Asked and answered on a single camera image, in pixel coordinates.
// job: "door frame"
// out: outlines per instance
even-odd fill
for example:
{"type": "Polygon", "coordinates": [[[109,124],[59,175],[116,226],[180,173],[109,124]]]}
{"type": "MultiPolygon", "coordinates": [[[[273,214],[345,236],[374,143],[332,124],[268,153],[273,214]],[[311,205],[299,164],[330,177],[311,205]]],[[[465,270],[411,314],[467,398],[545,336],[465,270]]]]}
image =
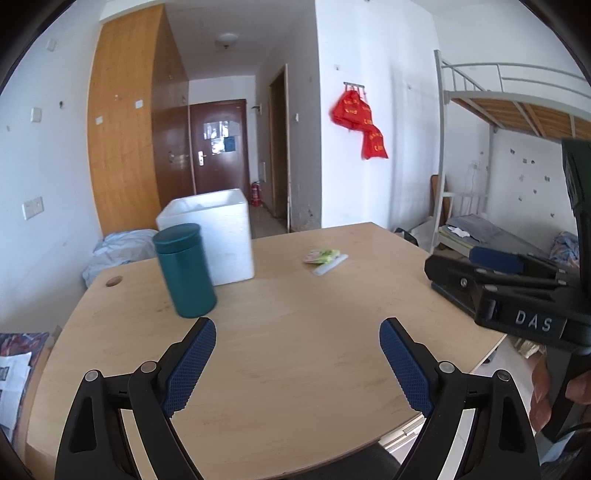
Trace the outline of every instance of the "door frame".
{"type": "Polygon", "coordinates": [[[193,153],[197,150],[195,150],[193,148],[193,123],[191,121],[191,107],[193,105],[232,105],[232,104],[237,104],[240,103],[243,108],[242,108],[242,113],[241,113],[241,119],[242,119],[242,138],[243,138],[243,143],[244,143],[244,167],[245,167],[245,193],[244,196],[246,197],[246,201],[248,203],[250,203],[251,199],[250,199],[250,190],[251,190],[251,166],[250,166],[250,156],[249,156],[249,151],[248,151],[248,116],[246,114],[246,109],[248,107],[248,102],[245,98],[236,98],[236,99],[227,99],[227,100],[217,100],[214,102],[199,102],[199,103],[190,103],[188,106],[189,109],[189,116],[188,116],[188,122],[189,122],[189,150],[190,150],[190,155],[191,155],[191,170],[193,172],[193,185],[194,185],[194,190],[195,190],[195,195],[197,194],[197,180],[195,178],[195,173],[198,171],[195,168],[195,162],[194,162],[194,157],[193,157],[193,153]]]}
{"type": "Polygon", "coordinates": [[[273,102],[271,101],[271,85],[284,74],[285,87],[285,134],[287,142],[287,231],[291,232],[291,142],[290,142],[290,95],[289,95],[289,80],[288,80],[288,65],[284,64],[279,71],[273,76],[269,82],[268,89],[268,103],[269,103],[269,160],[271,164],[271,194],[273,198],[273,212],[276,214],[276,200],[275,200],[275,181],[273,175],[274,159],[273,159],[273,102]]]}

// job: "metal bed frame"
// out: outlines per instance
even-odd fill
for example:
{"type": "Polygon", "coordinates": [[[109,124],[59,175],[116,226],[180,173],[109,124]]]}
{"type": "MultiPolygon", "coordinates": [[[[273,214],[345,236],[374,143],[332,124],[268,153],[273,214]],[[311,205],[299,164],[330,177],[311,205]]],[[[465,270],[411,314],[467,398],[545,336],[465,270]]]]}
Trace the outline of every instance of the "metal bed frame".
{"type": "MultiPolygon", "coordinates": [[[[467,213],[476,213],[480,215],[481,213],[485,213],[488,207],[488,200],[489,200],[489,192],[491,187],[491,171],[492,171],[492,151],[493,151],[493,139],[494,134],[497,132],[498,129],[506,129],[512,130],[511,128],[506,127],[502,122],[498,121],[491,113],[487,112],[485,109],[480,107],[476,102],[475,99],[493,99],[493,100],[505,100],[512,102],[515,107],[519,110],[523,118],[527,121],[527,124],[531,127],[533,133],[538,136],[542,137],[540,131],[536,127],[536,125],[532,122],[530,117],[526,115],[523,108],[519,104],[522,103],[530,103],[533,105],[539,105],[545,108],[554,109],[560,112],[564,112],[568,114],[570,117],[571,123],[571,131],[573,134],[573,138],[576,137],[575,134],[575,117],[585,119],[591,122],[591,113],[580,108],[568,105],[566,103],[550,100],[547,98],[542,98],[533,95],[526,95],[522,93],[512,93],[507,92],[507,82],[521,82],[525,84],[537,84],[542,85],[545,87],[556,88],[560,90],[565,90],[577,95],[580,95],[583,98],[591,100],[591,93],[584,93],[579,90],[573,89],[570,86],[560,85],[558,83],[551,83],[546,82],[544,80],[537,80],[532,78],[524,78],[524,77],[516,77],[516,76],[506,76],[503,74],[503,67],[520,67],[522,69],[526,69],[528,71],[545,71],[545,72],[552,72],[555,74],[562,75],[564,77],[569,77],[577,80],[581,80],[584,82],[585,85],[589,85],[585,77],[581,75],[576,75],[570,72],[565,72],[563,70],[554,69],[550,67],[543,67],[539,65],[532,65],[527,63],[508,63],[508,62],[474,62],[474,63],[458,63],[452,64],[446,61],[441,56],[440,50],[435,50],[435,62],[437,67],[437,84],[439,86],[439,121],[440,121],[440,143],[439,143],[439,185],[437,187],[437,193],[435,198],[435,205],[434,205],[434,222],[433,222],[433,238],[431,240],[431,248],[430,253],[432,254],[435,250],[435,247],[442,243],[447,245],[448,247],[456,250],[457,252],[461,253],[462,255],[466,255],[469,251],[466,251],[466,248],[461,247],[460,245],[456,245],[455,242],[449,241],[447,238],[441,236],[439,234],[439,219],[441,218],[441,214],[443,211],[443,200],[445,198],[450,199],[450,207],[449,212],[450,216],[452,214],[453,209],[453,202],[454,199],[461,199],[462,202],[462,209],[464,207],[464,201],[469,199],[467,213]],[[468,74],[463,72],[461,69],[465,69],[467,67],[495,67],[496,72],[498,75],[499,80],[499,90],[486,90],[482,85],[480,85],[476,80],[471,78],[468,74]],[[446,89],[446,82],[445,82],[445,73],[447,71],[451,71],[452,73],[452,84],[453,89],[446,89]],[[485,193],[452,193],[452,192],[445,192],[445,184],[446,184],[446,155],[445,155],[445,140],[446,140],[446,117],[447,117],[447,106],[453,99],[460,99],[466,104],[468,104],[471,108],[475,111],[479,112],[485,118],[489,120],[491,124],[490,130],[490,140],[489,140],[489,158],[488,158],[488,177],[486,180],[486,192],[485,193]]],[[[524,135],[528,135],[528,133],[524,131],[519,131],[524,135]]]]}

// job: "human hand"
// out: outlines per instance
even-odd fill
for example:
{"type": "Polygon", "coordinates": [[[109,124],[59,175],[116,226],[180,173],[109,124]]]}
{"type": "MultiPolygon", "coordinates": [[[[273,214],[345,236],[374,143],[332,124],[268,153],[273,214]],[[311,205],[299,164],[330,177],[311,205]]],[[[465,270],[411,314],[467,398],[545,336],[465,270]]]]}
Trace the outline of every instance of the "human hand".
{"type": "MultiPolygon", "coordinates": [[[[534,393],[531,396],[530,422],[536,432],[546,426],[552,415],[552,407],[548,401],[550,392],[550,374],[546,368],[545,355],[540,358],[531,374],[531,382],[534,384],[534,393]]],[[[581,405],[591,405],[591,371],[573,378],[566,387],[566,398],[581,405]]],[[[587,409],[585,420],[591,414],[591,409],[587,409]]]]}

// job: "mattress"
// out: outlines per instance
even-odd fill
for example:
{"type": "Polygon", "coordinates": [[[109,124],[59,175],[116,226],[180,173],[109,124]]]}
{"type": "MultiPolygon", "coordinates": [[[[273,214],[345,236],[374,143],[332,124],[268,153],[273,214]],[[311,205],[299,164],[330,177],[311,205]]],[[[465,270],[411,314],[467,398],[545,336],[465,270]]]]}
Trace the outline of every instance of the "mattress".
{"type": "Polygon", "coordinates": [[[463,249],[470,250],[473,247],[484,247],[501,252],[522,255],[532,254],[536,257],[548,258],[548,252],[544,252],[478,215],[450,218],[446,225],[439,228],[439,235],[457,243],[463,249]],[[450,226],[460,228],[468,232],[470,236],[462,238],[453,233],[449,229],[450,226]]]}

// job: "ceiling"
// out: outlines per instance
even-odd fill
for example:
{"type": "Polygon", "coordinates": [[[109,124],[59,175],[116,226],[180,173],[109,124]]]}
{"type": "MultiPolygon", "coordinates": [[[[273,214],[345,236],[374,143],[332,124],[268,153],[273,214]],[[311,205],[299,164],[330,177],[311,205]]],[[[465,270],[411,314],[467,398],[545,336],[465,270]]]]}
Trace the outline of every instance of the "ceiling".
{"type": "Polygon", "coordinates": [[[189,79],[254,75],[313,0],[167,0],[170,26],[189,79]],[[223,33],[239,35],[228,50],[223,33]]]}
{"type": "Polygon", "coordinates": [[[413,0],[433,15],[440,15],[469,5],[518,4],[519,0],[413,0]]]}

